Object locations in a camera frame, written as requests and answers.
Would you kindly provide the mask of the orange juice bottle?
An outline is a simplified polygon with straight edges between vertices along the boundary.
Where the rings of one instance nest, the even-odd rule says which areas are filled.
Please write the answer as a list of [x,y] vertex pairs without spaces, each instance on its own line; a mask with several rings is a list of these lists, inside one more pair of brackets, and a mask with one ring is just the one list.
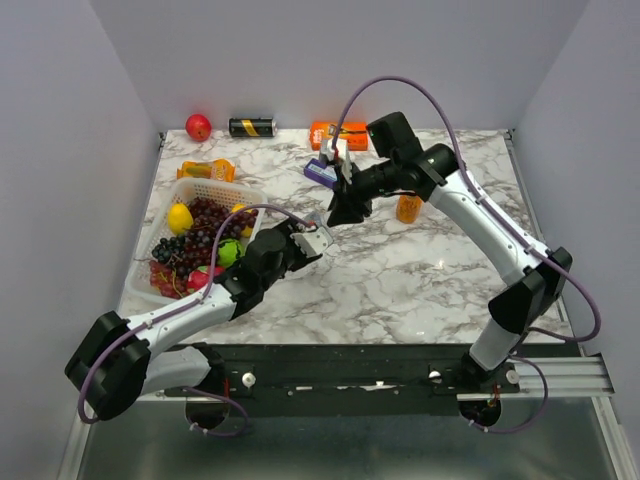
[[404,224],[412,224],[418,218],[423,201],[415,195],[400,195],[396,204],[396,219]]

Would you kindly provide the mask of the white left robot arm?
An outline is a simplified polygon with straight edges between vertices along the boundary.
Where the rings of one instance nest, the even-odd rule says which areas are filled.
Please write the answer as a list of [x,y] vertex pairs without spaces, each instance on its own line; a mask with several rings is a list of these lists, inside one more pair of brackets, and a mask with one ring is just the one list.
[[180,341],[255,308],[287,272],[318,260],[331,245],[319,224],[305,230],[289,219],[258,232],[244,256],[203,288],[172,304],[128,319],[98,317],[64,373],[77,388],[85,423],[115,418],[142,394],[150,365]]

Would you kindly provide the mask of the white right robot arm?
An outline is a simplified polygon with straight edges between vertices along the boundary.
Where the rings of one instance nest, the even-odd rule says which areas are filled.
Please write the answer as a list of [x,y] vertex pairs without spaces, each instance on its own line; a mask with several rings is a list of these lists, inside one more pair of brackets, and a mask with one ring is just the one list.
[[319,159],[337,176],[329,226],[358,224],[375,198],[411,193],[450,218],[488,257],[505,284],[489,304],[490,319],[464,355],[460,379],[480,392],[496,380],[496,369],[545,314],[564,287],[562,270],[572,265],[564,248],[549,250],[530,237],[480,189],[455,152],[438,143],[421,146],[401,112],[370,123],[368,134],[381,161],[364,170],[349,158],[341,139],[323,140]]

